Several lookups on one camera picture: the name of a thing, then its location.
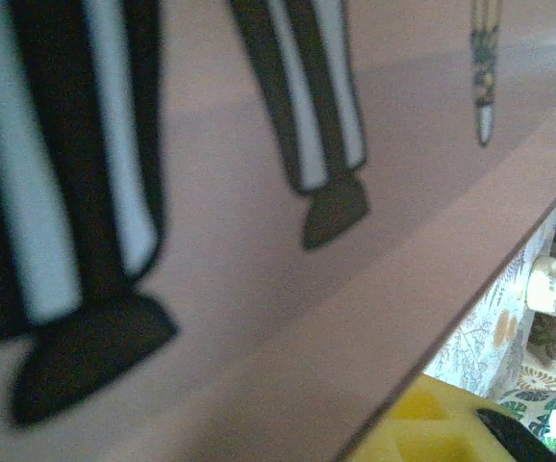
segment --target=hanging figure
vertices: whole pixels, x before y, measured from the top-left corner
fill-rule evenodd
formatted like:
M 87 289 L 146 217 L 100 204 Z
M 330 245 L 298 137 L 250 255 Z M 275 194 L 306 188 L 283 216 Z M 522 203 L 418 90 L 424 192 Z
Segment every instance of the hanging figure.
M 285 171 L 312 199 L 302 244 L 329 243 L 368 211 L 357 170 L 366 142 L 349 65 L 343 0 L 231 0 Z
M 482 147 L 492 138 L 498 30 L 502 0 L 471 0 L 470 48 L 472 51 L 474 106 L 477 139 Z
M 0 0 L 0 339 L 13 419 L 52 416 L 177 332 L 136 282 L 163 238 L 156 1 Z

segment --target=cartoon leg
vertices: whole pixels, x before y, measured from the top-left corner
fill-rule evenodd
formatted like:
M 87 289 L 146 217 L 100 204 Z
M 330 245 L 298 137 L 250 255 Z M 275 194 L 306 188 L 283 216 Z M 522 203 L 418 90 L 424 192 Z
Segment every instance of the cartoon leg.
M 294 189 L 312 204 L 302 243 L 335 239 L 368 210 L 366 160 L 341 0 L 232 0 Z
M 176 328 L 133 287 L 162 229 L 152 181 L 157 132 L 149 126 L 156 123 L 156 4 L 10 8 L 0 3 L 0 196 L 38 338 L 13 390 L 13 417 L 24 425 L 111 382 Z M 139 42 L 129 50 L 131 39 Z
M 473 0 L 472 50 L 474 106 L 477 139 L 482 147 L 493 133 L 498 29 L 502 0 Z

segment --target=yellow sponge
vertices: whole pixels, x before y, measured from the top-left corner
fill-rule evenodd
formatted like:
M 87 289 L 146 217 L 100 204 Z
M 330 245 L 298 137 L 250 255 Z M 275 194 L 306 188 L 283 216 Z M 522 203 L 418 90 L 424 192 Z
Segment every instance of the yellow sponge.
M 350 456 L 350 462 L 514 462 L 475 411 L 492 401 L 422 375 Z

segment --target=pink surface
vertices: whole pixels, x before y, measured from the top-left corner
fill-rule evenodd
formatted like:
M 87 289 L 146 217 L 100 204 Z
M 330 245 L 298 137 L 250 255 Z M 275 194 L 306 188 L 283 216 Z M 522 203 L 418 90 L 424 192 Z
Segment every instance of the pink surface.
M 468 2 L 386 3 L 350 2 L 371 213 L 307 254 L 226 6 L 165 2 L 169 237 L 146 288 L 183 333 L 23 434 L 3 413 L 24 345 L 0 346 L 0 460 L 328 460 L 423 366 L 556 201 L 556 2 L 507 2 L 485 150 Z

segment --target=white stripe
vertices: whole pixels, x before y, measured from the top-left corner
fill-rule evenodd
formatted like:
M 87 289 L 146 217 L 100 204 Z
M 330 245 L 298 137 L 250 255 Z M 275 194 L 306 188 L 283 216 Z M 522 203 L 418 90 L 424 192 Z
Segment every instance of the white stripe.
M 487 144 L 492 137 L 493 129 L 493 105 L 480 106 L 477 108 L 477 123 L 481 142 Z
M 328 180 L 315 106 L 283 0 L 269 0 L 268 5 L 284 58 L 291 93 L 299 144 L 301 188 L 310 191 L 323 186 Z
M 126 272 L 135 276 L 152 255 L 158 231 L 144 200 L 124 16 L 116 0 L 86 0 L 84 6 L 105 129 L 117 235 Z
M 0 0 L 0 194 L 30 321 L 81 303 L 73 239 Z
M 330 68 L 332 86 L 336 93 L 346 162 L 349 167 L 356 167 L 364 161 L 366 153 L 364 152 L 364 131 L 359 120 L 355 95 L 348 79 L 348 52 L 342 0 L 313 1 Z

